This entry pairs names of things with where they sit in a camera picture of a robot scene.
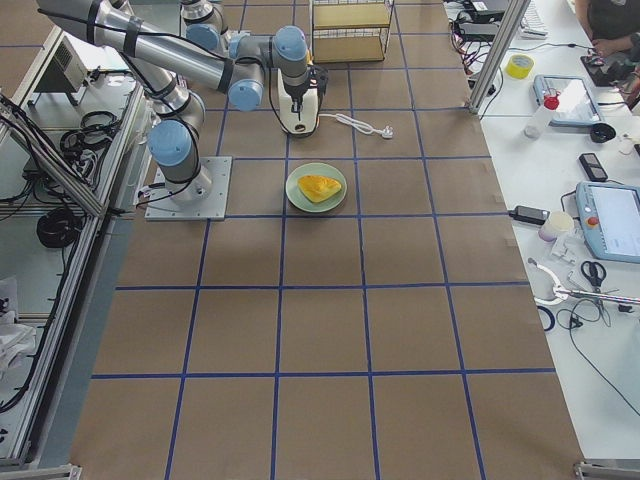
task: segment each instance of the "green plate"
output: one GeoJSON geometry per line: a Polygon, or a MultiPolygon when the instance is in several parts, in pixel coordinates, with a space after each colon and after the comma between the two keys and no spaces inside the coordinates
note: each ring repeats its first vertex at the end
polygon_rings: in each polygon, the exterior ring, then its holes
{"type": "Polygon", "coordinates": [[[289,201],[300,210],[312,213],[326,212],[337,207],[340,205],[340,202],[344,200],[344,197],[347,195],[347,180],[340,170],[331,165],[327,165],[326,163],[306,163],[289,174],[289,178],[287,178],[287,183],[285,184],[285,190],[289,201]],[[322,175],[333,178],[340,182],[342,190],[323,202],[313,203],[305,197],[304,193],[298,188],[298,179],[305,175],[322,175]]]}

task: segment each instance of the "yellow tape roll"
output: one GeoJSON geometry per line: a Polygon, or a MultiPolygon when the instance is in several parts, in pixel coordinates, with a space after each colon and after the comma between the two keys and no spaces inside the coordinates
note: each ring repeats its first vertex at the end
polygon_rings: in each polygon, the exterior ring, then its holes
{"type": "Polygon", "coordinates": [[[506,72],[513,78],[525,78],[533,68],[533,59],[526,55],[512,55],[506,72]]]}

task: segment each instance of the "white keyboard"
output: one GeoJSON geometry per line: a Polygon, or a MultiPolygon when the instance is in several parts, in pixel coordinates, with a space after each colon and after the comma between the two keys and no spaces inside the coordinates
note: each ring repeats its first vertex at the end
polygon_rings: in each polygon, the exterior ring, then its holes
{"type": "Polygon", "coordinates": [[[529,2],[527,11],[524,12],[518,33],[520,34],[520,38],[537,40],[543,40],[549,35],[549,30],[547,30],[546,25],[540,19],[540,15],[538,15],[534,0],[529,2]]]}

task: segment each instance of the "white bottle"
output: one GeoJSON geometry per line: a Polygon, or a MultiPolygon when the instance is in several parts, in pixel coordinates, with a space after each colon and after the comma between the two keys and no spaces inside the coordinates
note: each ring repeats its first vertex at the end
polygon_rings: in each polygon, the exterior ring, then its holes
{"type": "Polygon", "coordinates": [[[538,138],[542,135],[545,128],[549,126],[549,122],[553,119],[553,115],[556,113],[560,100],[558,99],[558,93],[555,95],[545,95],[544,102],[538,107],[536,113],[534,113],[527,126],[524,127],[524,134],[529,138],[538,138]]]}

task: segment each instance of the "white table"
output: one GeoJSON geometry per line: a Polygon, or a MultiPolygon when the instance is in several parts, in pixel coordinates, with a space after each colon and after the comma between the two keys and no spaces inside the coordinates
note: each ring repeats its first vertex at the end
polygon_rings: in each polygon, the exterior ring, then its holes
{"type": "MultiPolygon", "coordinates": [[[[550,32],[546,42],[589,44],[565,0],[538,0],[536,5],[550,32]]],[[[531,48],[541,43],[544,42],[516,38],[512,46],[531,48]]],[[[503,65],[513,53],[516,52],[508,52],[503,65]]],[[[566,129],[550,128],[538,140],[530,140],[522,133],[536,108],[531,87],[533,75],[579,75],[592,85],[579,59],[584,53],[584,49],[569,47],[542,47],[527,52],[535,61],[533,71],[524,80],[505,75],[502,92],[482,120],[509,208],[522,204],[560,210],[560,196],[574,190],[578,182],[587,180],[578,163],[578,156],[585,152],[598,155],[611,179],[640,185],[640,156],[635,150],[628,155],[621,153],[618,139],[598,145],[591,142],[585,131],[568,133],[566,129]]],[[[599,102],[620,100],[611,89],[595,91],[599,102]]],[[[606,121],[619,135],[627,133],[640,138],[640,118],[632,116],[625,106],[601,108],[606,121]]],[[[575,202],[569,197],[565,204],[570,207],[575,202]]],[[[551,267],[563,281],[567,273],[576,268],[550,255],[552,244],[538,237],[536,227],[514,222],[513,228],[525,264],[527,258],[533,257],[551,267]]],[[[584,245],[575,247],[574,253],[577,267],[582,260],[590,259],[584,245]]],[[[616,294],[640,297],[640,265],[602,263],[608,272],[605,290],[619,288],[616,294]]],[[[534,293],[550,297],[550,279],[531,266],[527,267],[527,272],[534,293]]],[[[580,275],[573,278],[588,286],[580,275]]],[[[566,303],[569,308],[574,304],[566,303]]],[[[636,307],[631,315],[617,312],[615,304],[608,304],[608,310],[612,320],[610,327],[602,322],[585,324],[573,331],[573,338],[584,354],[640,410],[640,308],[636,307]]],[[[560,320],[567,324],[566,316],[561,316],[560,320]]],[[[613,388],[580,356],[567,330],[556,326],[547,333],[547,340],[585,458],[639,459],[640,416],[625,405],[613,388]]]]}

